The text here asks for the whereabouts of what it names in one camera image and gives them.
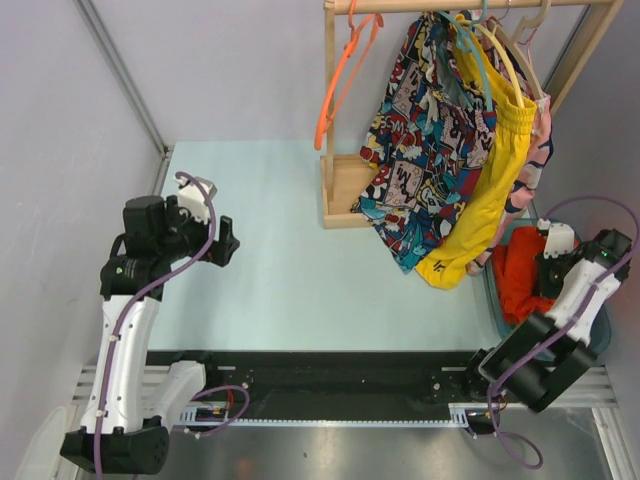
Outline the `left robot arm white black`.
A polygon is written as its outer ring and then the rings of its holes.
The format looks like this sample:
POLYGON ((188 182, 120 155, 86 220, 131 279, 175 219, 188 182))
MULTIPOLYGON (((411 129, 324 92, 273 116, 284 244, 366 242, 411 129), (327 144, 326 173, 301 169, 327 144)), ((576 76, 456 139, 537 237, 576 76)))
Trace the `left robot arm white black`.
POLYGON ((60 454, 97 478, 154 475, 187 404, 228 389, 205 355, 180 356, 144 397, 145 366, 165 284, 197 262, 226 266, 240 242, 208 195, 142 196, 126 202, 123 232, 100 272, 102 336, 92 390, 60 454))

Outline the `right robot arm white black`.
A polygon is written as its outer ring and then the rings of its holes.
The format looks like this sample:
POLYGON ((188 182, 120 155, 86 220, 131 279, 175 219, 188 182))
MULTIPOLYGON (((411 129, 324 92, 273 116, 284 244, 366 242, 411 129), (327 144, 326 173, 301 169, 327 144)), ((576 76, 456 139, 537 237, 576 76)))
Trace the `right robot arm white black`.
POLYGON ((597 360, 592 324, 628 278, 632 251, 629 237, 603 229, 571 251, 538 255, 539 291, 557 290, 553 306, 533 312, 496 348, 478 351, 478 365, 461 376, 463 393, 492 402, 507 391, 536 413, 546 409, 597 360))

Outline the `orange shorts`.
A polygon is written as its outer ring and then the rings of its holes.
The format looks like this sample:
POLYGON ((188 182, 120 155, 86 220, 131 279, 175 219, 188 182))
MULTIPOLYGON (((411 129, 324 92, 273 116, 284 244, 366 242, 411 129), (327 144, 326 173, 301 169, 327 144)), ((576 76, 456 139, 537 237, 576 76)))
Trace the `orange shorts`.
POLYGON ((504 322, 519 325, 531 313, 546 313, 555 300, 534 292, 538 279, 535 257, 542 253, 546 239, 534 226, 517 227, 505 245, 492 255, 492 268, 504 322))

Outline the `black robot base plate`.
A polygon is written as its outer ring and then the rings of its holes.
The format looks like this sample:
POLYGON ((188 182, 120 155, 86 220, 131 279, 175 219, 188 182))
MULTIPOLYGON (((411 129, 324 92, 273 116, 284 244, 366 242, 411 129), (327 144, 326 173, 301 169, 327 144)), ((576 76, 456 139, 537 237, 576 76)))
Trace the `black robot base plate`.
POLYGON ((206 387, 237 385, 241 423, 425 424, 450 408, 485 409, 486 385, 468 379, 470 351, 152 351, 151 366, 196 360, 206 387))

